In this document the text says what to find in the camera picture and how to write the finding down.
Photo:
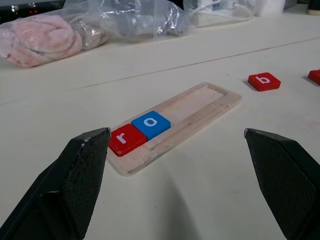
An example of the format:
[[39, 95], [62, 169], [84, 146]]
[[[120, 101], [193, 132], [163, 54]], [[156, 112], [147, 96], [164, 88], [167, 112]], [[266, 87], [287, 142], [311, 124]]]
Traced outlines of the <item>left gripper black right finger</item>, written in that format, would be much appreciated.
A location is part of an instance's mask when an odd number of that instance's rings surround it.
[[246, 128], [259, 188], [286, 240], [320, 240], [320, 164], [295, 140]]

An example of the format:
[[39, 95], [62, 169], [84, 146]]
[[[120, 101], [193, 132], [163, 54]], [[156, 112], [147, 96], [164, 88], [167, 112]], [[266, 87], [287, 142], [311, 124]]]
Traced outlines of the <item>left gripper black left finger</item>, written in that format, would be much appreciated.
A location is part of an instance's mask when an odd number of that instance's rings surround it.
[[101, 189], [111, 130], [72, 138], [0, 227], [0, 240], [83, 240]]

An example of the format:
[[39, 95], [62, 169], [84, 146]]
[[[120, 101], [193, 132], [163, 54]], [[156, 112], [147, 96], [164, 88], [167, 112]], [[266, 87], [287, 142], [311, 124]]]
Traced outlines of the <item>red tile letter b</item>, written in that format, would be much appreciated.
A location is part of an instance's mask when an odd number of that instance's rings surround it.
[[248, 83], [258, 92], [276, 90], [281, 85], [281, 81], [269, 72], [249, 75]]

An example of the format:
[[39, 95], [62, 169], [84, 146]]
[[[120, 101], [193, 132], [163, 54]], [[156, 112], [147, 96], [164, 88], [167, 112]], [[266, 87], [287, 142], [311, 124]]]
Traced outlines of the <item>red tile letter o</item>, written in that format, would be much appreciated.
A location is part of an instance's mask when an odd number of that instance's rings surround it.
[[311, 70], [307, 76], [307, 78], [312, 81], [313, 83], [320, 86], [320, 69], [318, 70]]

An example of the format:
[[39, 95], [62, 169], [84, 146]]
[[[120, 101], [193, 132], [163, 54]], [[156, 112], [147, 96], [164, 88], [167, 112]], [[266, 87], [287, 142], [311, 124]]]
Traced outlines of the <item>red tile letter r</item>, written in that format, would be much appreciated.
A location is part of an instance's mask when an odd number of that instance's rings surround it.
[[146, 142], [147, 137], [128, 123], [112, 131], [109, 147], [118, 157], [123, 157]]

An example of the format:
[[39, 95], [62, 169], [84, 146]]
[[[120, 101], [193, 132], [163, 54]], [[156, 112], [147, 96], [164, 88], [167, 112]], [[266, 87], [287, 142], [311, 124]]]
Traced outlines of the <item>blue tile letter o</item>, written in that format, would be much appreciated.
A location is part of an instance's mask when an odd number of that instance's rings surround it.
[[156, 111], [150, 111], [134, 120], [131, 124], [151, 140], [171, 128], [171, 122]]

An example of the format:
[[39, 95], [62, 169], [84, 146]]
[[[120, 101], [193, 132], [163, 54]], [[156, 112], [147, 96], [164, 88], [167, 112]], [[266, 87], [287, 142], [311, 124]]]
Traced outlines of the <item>light wooden letter tray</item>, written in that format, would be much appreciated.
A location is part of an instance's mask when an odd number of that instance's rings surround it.
[[155, 111], [170, 121], [171, 127], [128, 154], [119, 157], [108, 148], [107, 160], [123, 176], [132, 176], [165, 153], [178, 146], [201, 129], [240, 103], [242, 97], [212, 83], [200, 83], [134, 117], [112, 131]]

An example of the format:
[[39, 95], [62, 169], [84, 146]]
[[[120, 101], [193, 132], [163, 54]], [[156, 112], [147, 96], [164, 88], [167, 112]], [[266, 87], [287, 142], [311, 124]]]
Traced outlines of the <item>pink fluffy cloth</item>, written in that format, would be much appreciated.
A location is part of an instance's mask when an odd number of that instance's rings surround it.
[[0, 57], [24, 68], [78, 54], [82, 37], [59, 15], [39, 14], [0, 25]]

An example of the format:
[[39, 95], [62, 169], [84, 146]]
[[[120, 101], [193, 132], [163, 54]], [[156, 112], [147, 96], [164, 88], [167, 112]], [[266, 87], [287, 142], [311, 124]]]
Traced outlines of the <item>clear bag with cloths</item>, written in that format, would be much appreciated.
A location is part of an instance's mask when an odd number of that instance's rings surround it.
[[[60, 14], [40, 14], [40, 15], [50, 15], [50, 16], [59, 15], [67, 23], [69, 23], [67, 17], [62, 16]], [[105, 42], [107, 42], [111, 38], [111, 34], [105, 33], [100, 28], [90, 27], [88, 30], [81, 30], [81, 29], [75, 28], [71, 23], [69, 23], [69, 24], [71, 25], [71, 27], [74, 30], [76, 30], [80, 34], [80, 36], [82, 38], [82, 49], [80, 52], [92, 50], [92, 49], [104, 44]]]

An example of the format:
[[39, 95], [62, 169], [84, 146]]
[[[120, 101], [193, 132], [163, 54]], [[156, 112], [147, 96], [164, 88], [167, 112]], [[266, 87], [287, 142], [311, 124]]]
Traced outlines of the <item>clear bag with white items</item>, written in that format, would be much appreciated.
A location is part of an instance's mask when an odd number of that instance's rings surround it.
[[250, 20], [256, 0], [184, 0], [184, 9], [197, 27], [225, 25]]

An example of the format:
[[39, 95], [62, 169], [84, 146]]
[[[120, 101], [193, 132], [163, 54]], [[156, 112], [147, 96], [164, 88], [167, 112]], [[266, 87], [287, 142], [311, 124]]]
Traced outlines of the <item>clear bag with grey parts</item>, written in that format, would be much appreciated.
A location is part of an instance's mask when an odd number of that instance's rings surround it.
[[65, 0], [63, 10], [79, 30], [99, 28], [129, 42], [181, 37], [191, 26], [183, 0]]

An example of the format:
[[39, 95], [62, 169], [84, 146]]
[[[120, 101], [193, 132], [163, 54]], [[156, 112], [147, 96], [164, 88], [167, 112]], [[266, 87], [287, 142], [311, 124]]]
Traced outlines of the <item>black electronic device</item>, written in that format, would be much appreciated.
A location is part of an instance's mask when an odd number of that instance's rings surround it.
[[63, 8], [66, 0], [0, 0], [0, 24]]

